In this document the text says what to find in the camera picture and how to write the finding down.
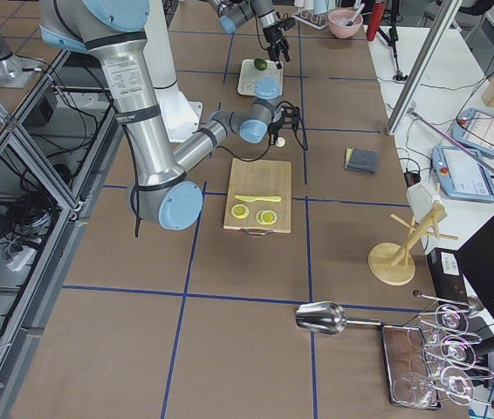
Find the pink bowl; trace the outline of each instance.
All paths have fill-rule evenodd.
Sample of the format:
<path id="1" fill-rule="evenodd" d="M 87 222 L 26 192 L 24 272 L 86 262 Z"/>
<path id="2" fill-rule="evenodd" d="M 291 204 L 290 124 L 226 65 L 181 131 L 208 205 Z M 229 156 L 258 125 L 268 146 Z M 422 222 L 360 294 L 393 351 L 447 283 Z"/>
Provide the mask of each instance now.
<path id="1" fill-rule="evenodd" d="M 353 9 L 333 10 L 328 14 L 328 27 L 336 38 L 350 38 L 363 25 L 363 17 L 359 15 L 352 26 L 346 26 L 347 21 L 353 16 Z"/>

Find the green lime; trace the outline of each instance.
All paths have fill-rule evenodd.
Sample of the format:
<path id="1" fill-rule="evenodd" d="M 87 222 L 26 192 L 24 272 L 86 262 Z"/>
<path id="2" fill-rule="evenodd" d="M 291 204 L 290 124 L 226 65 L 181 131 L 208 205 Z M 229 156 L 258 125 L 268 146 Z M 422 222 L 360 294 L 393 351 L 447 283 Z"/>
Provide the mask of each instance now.
<path id="1" fill-rule="evenodd" d="M 255 68 L 257 70 L 260 70 L 261 72 L 266 70 L 266 67 L 268 66 L 268 64 L 266 63 L 266 60 L 262 59 L 262 58 L 255 58 L 253 65 L 255 66 Z"/>

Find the round wooden base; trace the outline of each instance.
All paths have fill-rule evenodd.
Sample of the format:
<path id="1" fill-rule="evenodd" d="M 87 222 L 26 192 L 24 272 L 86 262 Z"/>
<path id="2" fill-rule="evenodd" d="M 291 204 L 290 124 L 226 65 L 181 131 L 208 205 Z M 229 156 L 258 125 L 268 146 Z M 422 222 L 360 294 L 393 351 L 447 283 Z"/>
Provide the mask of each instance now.
<path id="1" fill-rule="evenodd" d="M 395 265 L 388 262 L 400 247 L 394 243 L 381 243 L 369 252 L 367 262 L 371 272 L 385 284 L 405 285 L 414 277 L 415 263 L 411 256 L 408 257 L 408 266 L 406 267 L 403 261 Z"/>

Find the cutting board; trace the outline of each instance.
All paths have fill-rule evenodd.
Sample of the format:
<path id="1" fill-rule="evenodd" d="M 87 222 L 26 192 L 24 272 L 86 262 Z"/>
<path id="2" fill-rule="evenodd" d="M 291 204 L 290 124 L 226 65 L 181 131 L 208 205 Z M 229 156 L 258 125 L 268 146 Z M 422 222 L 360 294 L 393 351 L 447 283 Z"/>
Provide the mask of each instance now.
<path id="1" fill-rule="evenodd" d="M 279 203 L 239 201 L 235 195 L 280 196 Z M 249 208 L 249 215 L 239 219 L 231 215 L 231 207 L 242 203 Z M 273 225 L 261 225 L 257 213 L 273 210 L 278 220 Z M 289 161 L 258 160 L 252 162 L 233 159 L 231 163 L 228 199 L 223 218 L 223 227 L 230 230 L 272 230 L 276 233 L 292 231 L 292 164 Z"/>

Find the printed label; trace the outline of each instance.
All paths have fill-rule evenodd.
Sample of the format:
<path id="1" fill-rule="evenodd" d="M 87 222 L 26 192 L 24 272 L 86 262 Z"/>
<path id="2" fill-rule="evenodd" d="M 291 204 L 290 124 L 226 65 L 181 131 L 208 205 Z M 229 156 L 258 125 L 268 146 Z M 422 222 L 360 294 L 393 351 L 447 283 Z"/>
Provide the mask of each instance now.
<path id="1" fill-rule="evenodd" d="M 144 89 L 141 70 L 133 60 L 106 65 L 105 73 L 111 94 L 115 99 L 140 94 Z"/>
<path id="2" fill-rule="evenodd" d="M 458 264 L 456 264 L 455 255 L 441 252 L 441 264 L 443 265 L 443 273 L 458 276 Z"/>

